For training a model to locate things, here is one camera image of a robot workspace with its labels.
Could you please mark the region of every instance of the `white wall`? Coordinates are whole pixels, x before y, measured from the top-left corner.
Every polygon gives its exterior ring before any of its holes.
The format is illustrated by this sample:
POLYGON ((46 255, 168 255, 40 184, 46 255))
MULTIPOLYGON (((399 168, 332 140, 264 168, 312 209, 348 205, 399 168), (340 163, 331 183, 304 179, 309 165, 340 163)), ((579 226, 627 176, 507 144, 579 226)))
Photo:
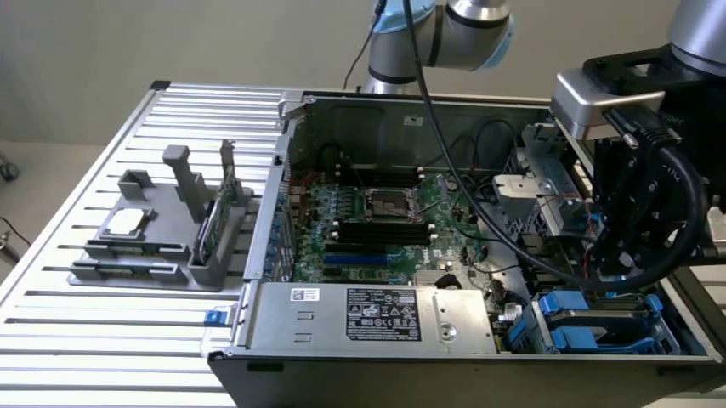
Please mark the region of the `white wall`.
MULTIPOLYGON (((664 43, 676 0, 509 0, 488 73, 435 92, 548 97, 555 73, 664 43)), ((105 143, 154 79, 337 87, 372 0, 0 0, 0 139, 105 143)), ((351 83, 363 82, 360 61, 351 83)))

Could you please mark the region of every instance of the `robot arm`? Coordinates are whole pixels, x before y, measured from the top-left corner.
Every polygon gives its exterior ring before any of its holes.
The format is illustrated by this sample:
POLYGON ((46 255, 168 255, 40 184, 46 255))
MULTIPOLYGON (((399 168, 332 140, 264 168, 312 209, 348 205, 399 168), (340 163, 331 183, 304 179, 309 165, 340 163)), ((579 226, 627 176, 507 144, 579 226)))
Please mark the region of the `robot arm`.
POLYGON ((649 269, 665 254, 679 264, 726 262, 726 3, 683 1, 668 39, 556 77, 552 114, 591 163, 601 206, 604 229, 589 254, 604 277, 627 275, 632 265, 649 269), (686 246, 668 244, 676 230, 686 246))
MULTIPOLYGON (((507 52, 513 17, 504 0, 412 1, 421 59, 428 67, 476 71, 495 66, 507 52)), ((371 39, 363 92, 416 94, 411 38, 403 2, 388 0, 371 39)))

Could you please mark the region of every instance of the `aluminum slatted table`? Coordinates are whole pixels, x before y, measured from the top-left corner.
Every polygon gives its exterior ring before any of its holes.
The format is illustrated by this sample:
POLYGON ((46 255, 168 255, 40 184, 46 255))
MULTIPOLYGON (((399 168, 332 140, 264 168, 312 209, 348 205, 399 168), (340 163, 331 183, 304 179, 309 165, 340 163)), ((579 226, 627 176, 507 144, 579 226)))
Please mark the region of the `aluminum slatted table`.
MULTIPOLYGON (((233 304, 241 270, 217 293, 70 286, 81 254, 116 199, 126 168, 173 183, 161 162, 169 144, 188 145, 192 170, 220 182, 218 146, 234 143, 237 176, 261 192, 272 159, 282 90, 172 83, 150 90, 0 287, 0 405, 230 407, 200 357, 204 312, 233 304)), ((248 215, 234 257, 244 264, 253 231, 248 215)), ((723 268, 696 275, 726 310, 723 268)), ((212 329, 212 339, 229 329, 212 329)), ((726 397, 726 388, 707 397, 726 397)), ((656 406, 722 406, 710 398, 656 406)))

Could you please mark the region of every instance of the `motherboard chip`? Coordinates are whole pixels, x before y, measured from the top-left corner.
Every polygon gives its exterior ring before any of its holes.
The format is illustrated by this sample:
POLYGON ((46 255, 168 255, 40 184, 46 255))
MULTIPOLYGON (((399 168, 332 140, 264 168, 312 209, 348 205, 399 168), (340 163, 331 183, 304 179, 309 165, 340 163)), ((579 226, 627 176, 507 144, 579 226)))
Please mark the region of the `motherboard chip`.
POLYGON ((403 191, 376 190, 369 195, 373 217, 408 217, 408 197, 403 191))

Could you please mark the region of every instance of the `warning label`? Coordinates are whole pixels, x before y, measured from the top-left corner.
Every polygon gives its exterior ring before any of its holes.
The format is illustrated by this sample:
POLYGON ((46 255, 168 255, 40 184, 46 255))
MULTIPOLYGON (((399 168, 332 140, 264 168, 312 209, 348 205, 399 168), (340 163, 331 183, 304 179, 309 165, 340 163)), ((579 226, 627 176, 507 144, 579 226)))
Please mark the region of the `warning label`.
POLYGON ((419 342, 416 291, 348 289, 345 335, 351 340, 419 342))

